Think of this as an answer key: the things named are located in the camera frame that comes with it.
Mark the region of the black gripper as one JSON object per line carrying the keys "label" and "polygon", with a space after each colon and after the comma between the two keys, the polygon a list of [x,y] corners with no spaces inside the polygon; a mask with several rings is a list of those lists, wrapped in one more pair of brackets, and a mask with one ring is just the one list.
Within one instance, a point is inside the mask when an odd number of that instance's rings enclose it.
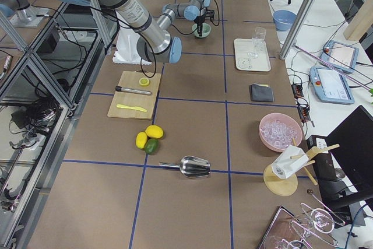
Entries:
{"label": "black gripper", "polygon": [[197,16],[194,22],[197,24],[195,34],[203,34],[203,23],[205,22],[205,16]]}

